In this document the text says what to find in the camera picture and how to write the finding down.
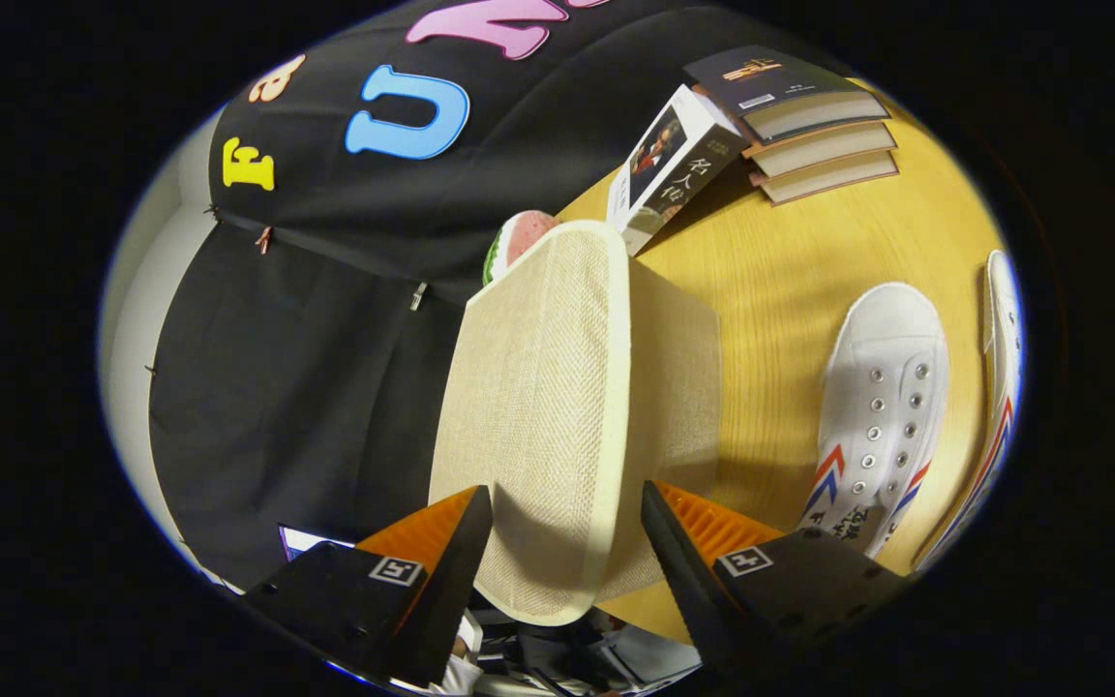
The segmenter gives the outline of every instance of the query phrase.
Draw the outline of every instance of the metal clip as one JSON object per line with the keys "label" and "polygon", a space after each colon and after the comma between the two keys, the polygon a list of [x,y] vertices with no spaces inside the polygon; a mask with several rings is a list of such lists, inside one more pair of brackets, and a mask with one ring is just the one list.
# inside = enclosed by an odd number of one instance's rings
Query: metal clip
{"label": "metal clip", "polygon": [[262,232],[261,236],[256,239],[256,246],[261,248],[261,254],[264,254],[264,252],[269,251],[269,239],[271,238],[271,235],[273,235],[273,232],[274,232],[274,226],[269,225],[266,226],[265,232]]}
{"label": "metal clip", "polygon": [[411,296],[411,312],[416,312],[420,308],[420,300],[424,299],[424,291],[428,288],[427,282],[421,282],[419,288],[416,288],[415,293]]}

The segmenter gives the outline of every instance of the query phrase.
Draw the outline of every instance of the red and blue stripe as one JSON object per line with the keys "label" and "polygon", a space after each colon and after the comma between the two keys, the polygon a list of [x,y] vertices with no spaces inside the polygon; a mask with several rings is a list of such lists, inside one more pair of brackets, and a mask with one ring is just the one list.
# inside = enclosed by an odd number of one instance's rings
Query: red and blue stripe
{"label": "red and blue stripe", "polygon": [[846,471],[846,459],[841,455],[841,444],[833,447],[832,453],[828,453],[827,458],[824,458],[823,463],[820,463],[820,467],[815,471],[815,490],[811,493],[811,498],[806,502],[806,507],[803,509],[803,515],[811,511],[811,506],[815,506],[818,502],[820,495],[824,493],[825,490],[828,491],[828,503],[836,502],[837,500],[837,481],[841,480],[842,473]]}
{"label": "red and blue stripe", "polygon": [[987,474],[995,471],[997,465],[1001,463],[1002,455],[1005,453],[1006,445],[1009,444],[1009,432],[1014,427],[1014,401],[1009,399],[1008,396],[1005,397],[1005,409],[1001,412],[1001,419],[996,424],[996,436],[992,437],[992,446],[987,451],[987,455],[983,458],[983,463],[979,465],[979,471],[975,474],[975,484],[970,488],[970,495],[966,497],[966,503],[961,504],[961,510],[958,511],[958,515],[946,531],[941,535],[941,539],[937,541],[933,551],[935,551],[951,535],[958,527],[958,525],[963,522],[966,513],[972,510],[973,504],[982,497],[983,493],[987,491]]}
{"label": "red and blue stripe", "polygon": [[893,516],[896,517],[899,513],[902,512],[910,502],[914,500],[914,496],[920,493],[920,485],[923,484],[923,477],[927,476],[928,468],[932,466],[932,459],[928,461],[928,464],[923,465],[919,472],[914,473],[911,477],[911,484],[905,485],[905,494],[902,495],[901,502],[898,502],[898,507],[893,509]]}

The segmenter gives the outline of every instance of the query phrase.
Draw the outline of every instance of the white wall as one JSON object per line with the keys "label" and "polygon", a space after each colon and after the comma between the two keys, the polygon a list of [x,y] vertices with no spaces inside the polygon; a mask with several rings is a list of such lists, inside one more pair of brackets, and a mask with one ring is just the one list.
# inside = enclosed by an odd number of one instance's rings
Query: white wall
{"label": "white wall", "polygon": [[137,204],[106,278],[99,327],[101,405],[124,472],[183,559],[205,572],[188,548],[157,482],[149,438],[151,377],[163,322],[195,252],[213,230],[209,157],[221,110],[167,159]]}

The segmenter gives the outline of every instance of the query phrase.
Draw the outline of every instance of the white sneaker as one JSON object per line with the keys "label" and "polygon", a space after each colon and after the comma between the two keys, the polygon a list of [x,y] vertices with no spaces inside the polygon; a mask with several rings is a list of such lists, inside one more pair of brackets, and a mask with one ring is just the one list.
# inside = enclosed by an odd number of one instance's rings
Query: white sneaker
{"label": "white sneaker", "polygon": [[1014,432],[1014,413],[1022,388],[1022,310],[1014,269],[1005,252],[996,250],[988,254],[983,273],[983,354],[987,354],[987,383],[992,389],[988,401],[987,441],[982,459],[975,467],[956,515],[943,529],[937,530],[937,542],[917,556],[915,572],[930,569],[941,559],[975,519],[979,505],[996,483],[1009,434]]}
{"label": "white sneaker", "polygon": [[875,556],[932,464],[949,391],[949,351],[932,301],[903,282],[851,306],[824,375],[818,467],[797,526]]}

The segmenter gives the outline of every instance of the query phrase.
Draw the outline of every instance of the black background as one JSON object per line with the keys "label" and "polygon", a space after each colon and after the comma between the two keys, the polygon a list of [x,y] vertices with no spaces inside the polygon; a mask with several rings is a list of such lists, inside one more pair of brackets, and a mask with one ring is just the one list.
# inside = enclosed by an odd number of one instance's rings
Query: black background
{"label": "black background", "polygon": [[[1034,458],[853,657],[777,694],[1115,688],[1115,3],[939,4],[740,6],[1025,191],[1056,278],[1025,299],[1056,327],[1031,355],[1049,376],[1019,441]],[[355,691],[169,551],[115,466],[93,337],[116,231],[178,138],[378,6],[0,8],[0,693]]]}

